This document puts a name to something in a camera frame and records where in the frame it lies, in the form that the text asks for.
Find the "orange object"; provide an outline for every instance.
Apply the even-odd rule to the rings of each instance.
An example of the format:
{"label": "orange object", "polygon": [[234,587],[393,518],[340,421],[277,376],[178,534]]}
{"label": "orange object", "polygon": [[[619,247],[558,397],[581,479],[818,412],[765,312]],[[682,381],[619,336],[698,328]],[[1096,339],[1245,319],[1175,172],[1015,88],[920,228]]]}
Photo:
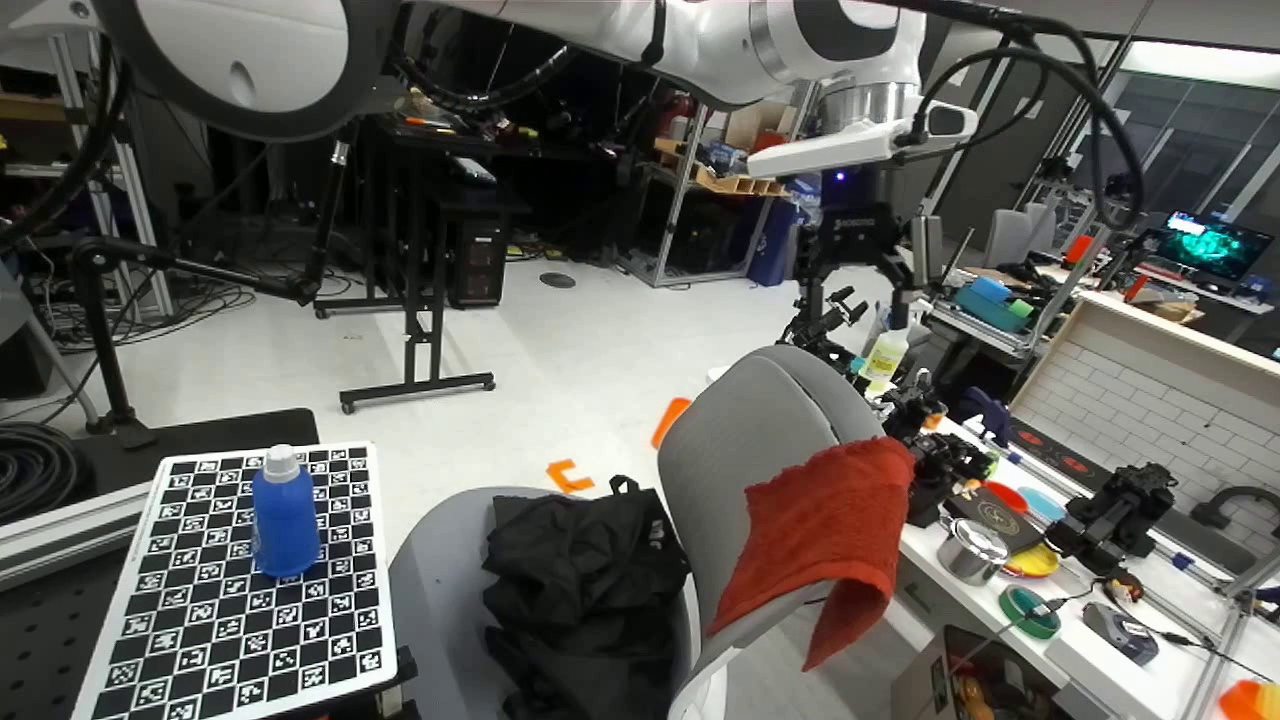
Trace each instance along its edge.
{"label": "orange object", "polygon": [[1096,236],[1077,236],[1065,253],[1065,264],[1077,269],[1083,264],[1087,247],[1096,244]]}
{"label": "orange object", "polygon": [[1230,685],[1214,708],[1222,720],[1280,720],[1280,688],[1260,679]]}
{"label": "orange object", "polygon": [[573,479],[567,471],[573,471],[573,458],[549,462],[549,476],[550,476],[550,484],[555,484],[564,497],[597,488],[590,476],[576,476],[576,479]]}
{"label": "orange object", "polygon": [[673,397],[673,405],[663,408],[663,421],[657,421],[653,429],[653,447],[663,447],[663,439],[673,435],[673,429],[681,422],[681,417],[692,408],[688,397]]}
{"label": "orange object", "polygon": [[713,630],[807,585],[837,585],[803,668],[859,640],[896,587],[896,534],[916,458],[898,439],[837,445],[747,488],[747,546],[715,602]]}

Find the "black stand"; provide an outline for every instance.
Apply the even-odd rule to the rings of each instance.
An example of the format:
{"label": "black stand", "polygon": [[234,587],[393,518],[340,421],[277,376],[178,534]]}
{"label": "black stand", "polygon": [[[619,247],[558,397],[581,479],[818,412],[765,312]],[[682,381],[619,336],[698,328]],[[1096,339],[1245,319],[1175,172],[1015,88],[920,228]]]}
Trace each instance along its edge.
{"label": "black stand", "polygon": [[[402,145],[389,128],[380,128],[363,153],[363,232],[372,247],[363,264],[363,300],[314,300],[314,314],[399,306],[402,376],[395,383],[340,392],[340,412],[349,417],[366,398],[494,387],[493,372],[443,376],[448,236],[472,214],[518,214],[525,203],[502,201],[494,188],[453,191],[453,162],[453,154],[423,147],[419,141]],[[419,344],[433,344],[423,381],[415,372]]]}
{"label": "black stand", "polygon": [[126,244],[126,241],[46,241],[39,244],[46,253],[69,253],[69,269],[75,281],[75,295],[82,303],[82,324],[90,336],[90,351],[109,387],[109,412],[86,429],[90,435],[81,445],[81,452],[90,462],[97,488],[135,484],[156,471],[156,462],[171,452],[225,452],[225,447],[262,447],[262,445],[314,445],[314,417],[313,412],[262,412],[262,417],[232,417],[232,421],[208,421],[208,422],[183,422],[183,429],[142,429],[126,405],[120,354],[113,344],[113,324],[104,306],[104,285],[101,274],[115,261],[141,261],[149,269],[178,269],[197,274],[217,274],[232,285],[247,285],[262,295],[305,300],[305,285],[266,285],[255,274],[238,274],[217,264],[192,264],[178,255],[166,255],[161,247]]}
{"label": "black stand", "polygon": [[818,232],[798,232],[798,253],[795,253],[795,281],[798,281],[798,300],[795,314],[785,328],[781,344],[795,344],[824,362],[831,362],[838,376],[847,376],[853,351],[831,339],[837,328],[854,324],[869,303],[847,306],[853,286],[824,292],[829,274],[837,271],[831,244]]}
{"label": "black stand", "polygon": [[[434,232],[428,244],[428,269],[433,285],[423,286],[423,264],[406,261],[402,286],[399,286],[399,312],[402,312],[402,381],[399,383],[377,383],[377,387],[349,387],[340,392],[340,408],[353,417],[363,398],[389,398],[389,397],[419,397],[419,392],[443,392],[443,387],[484,387],[493,392],[493,372],[469,372],[469,376],[443,376],[443,303],[448,303],[448,218],[457,201],[434,201]],[[423,255],[423,212],[406,214],[406,255]],[[433,372],[428,381],[415,381],[415,348],[433,344]]]}

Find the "black and white pattern board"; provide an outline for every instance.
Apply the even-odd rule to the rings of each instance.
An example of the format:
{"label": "black and white pattern board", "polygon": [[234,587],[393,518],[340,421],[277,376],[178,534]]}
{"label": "black and white pattern board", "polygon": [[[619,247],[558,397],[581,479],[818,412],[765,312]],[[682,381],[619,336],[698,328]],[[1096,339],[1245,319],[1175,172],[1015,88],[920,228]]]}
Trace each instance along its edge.
{"label": "black and white pattern board", "polygon": [[253,566],[253,471],[262,452],[161,462],[75,720],[271,714],[395,677],[380,452],[294,452],[314,479],[323,546],[301,579]]}

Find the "electronic component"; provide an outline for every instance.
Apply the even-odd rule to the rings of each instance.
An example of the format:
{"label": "electronic component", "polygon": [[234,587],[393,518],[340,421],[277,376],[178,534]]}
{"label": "electronic component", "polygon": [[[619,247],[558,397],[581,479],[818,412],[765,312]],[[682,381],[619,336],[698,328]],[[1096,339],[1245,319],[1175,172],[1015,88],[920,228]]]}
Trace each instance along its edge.
{"label": "electronic component", "polygon": [[1106,602],[1083,602],[1083,625],[1134,663],[1160,657],[1156,630]]}
{"label": "electronic component", "polygon": [[1266,236],[1214,214],[1171,212],[1163,232],[1156,232],[1156,261],[1175,264],[1200,285],[1237,286],[1248,269],[1266,253]]}
{"label": "electronic component", "polygon": [[1171,506],[1171,488],[1175,479],[1163,462],[1127,462],[1096,497],[1077,497],[1044,534],[1096,575],[1113,575],[1122,554],[1156,546],[1152,523]]}

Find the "red object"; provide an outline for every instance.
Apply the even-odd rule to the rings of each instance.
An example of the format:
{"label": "red object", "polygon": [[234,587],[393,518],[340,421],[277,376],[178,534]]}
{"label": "red object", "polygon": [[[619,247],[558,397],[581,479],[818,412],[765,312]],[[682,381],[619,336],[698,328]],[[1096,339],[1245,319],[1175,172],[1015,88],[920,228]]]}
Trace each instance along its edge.
{"label": "red object", "polygon": [[807,585],[837,585],[803,668],[859,640],[896,587],[896,538],[916,458],[896,439],[837,445],[747,488],[753,534],[715,602],[713,630]]}
{"label": "red object", "polygon": [[1069,269],[1083,264],[1087,247],[1091,247],[1091,236],[1077,236],[1065,253],[1065,264]]}
{"label": "red object", "polygon": [[1132,303],[1144,286],[1149,286],[1149,274],[1134,271],[1134,274],[1122,285],[1122,303]]}
{"label": "red object", "polygon": [[1022,491],[1015,491],[1015,488],[1009,488],[1009,484],[995,484],[995,479],[983,479],[983,491],[986,491],[995,502],[1004,502],[1009,513],[1029,516]]}
{"label": "red object", "polygon": [[776,145],[788,145],[788,134],[785,130],[756,130],[753,153],[765,153],[765,147],[776,147]]}

